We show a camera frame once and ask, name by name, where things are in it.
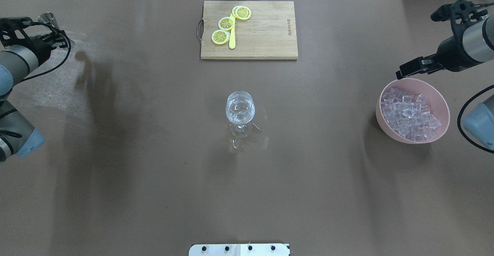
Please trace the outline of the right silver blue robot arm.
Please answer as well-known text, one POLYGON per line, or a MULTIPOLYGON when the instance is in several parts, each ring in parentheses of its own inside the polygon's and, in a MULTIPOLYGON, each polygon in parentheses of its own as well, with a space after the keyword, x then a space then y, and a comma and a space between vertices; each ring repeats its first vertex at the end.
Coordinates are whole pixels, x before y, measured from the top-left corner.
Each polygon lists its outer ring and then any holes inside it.
POLYGON ((412 75, 450 71, 463 78, 475 75, 477 80, 486 79, 484 88, 474 92, 460 107, 456 126, 471 145, 493 153, 493 96, 467 111, 476 99, 493 92, 493 71, 487 70, 493 67, 493 17, 469 24, 453 21, 452 31, 452 36, 443 40, 432 55, 399 66, 396 77, 402 80, 412 75))

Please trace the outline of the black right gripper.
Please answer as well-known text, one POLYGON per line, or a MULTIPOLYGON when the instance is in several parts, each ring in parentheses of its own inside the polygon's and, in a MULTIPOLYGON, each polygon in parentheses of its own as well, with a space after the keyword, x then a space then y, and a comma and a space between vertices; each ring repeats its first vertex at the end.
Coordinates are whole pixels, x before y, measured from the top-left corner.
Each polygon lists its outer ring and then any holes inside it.
POLYGON ((421 56, 400 65, 397 79, 402 80, 411 75, 431 74, 443 69, 459 72, 473 66, 476 66, 476 61, 466 54, 462 45, 452 36, 440 43, 434 60, 421 56))

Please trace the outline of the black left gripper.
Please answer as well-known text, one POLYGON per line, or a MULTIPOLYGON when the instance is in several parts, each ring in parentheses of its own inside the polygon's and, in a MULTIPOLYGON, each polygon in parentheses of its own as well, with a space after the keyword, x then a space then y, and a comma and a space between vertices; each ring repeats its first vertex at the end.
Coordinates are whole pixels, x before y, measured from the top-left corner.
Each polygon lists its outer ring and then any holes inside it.
POLYGON ((33 21, 30 17, 2 17, 0 31, 4 48, 23 46, 39 58, 48 58, 57 48, 69 49, 69 39, 63 30, 50 23, 33 21), (30 27, 44 27, 49 32, 30 36, 26 31, 30 27))

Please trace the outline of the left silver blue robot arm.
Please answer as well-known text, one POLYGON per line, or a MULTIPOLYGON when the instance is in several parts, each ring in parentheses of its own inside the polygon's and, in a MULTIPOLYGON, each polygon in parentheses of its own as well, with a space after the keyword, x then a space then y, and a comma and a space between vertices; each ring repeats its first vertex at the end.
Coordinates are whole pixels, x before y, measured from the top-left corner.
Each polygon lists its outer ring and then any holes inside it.
POLYGON ((30 17, 3 17, 0 21, 0 161, 24 157, 39 148, 45 138, 19 110, 8 101, 16 85, 32 75, 51 57, 53 50, 72 51, 73 42, 60 29, 53 13, 46 12, 38 20, 30 17))

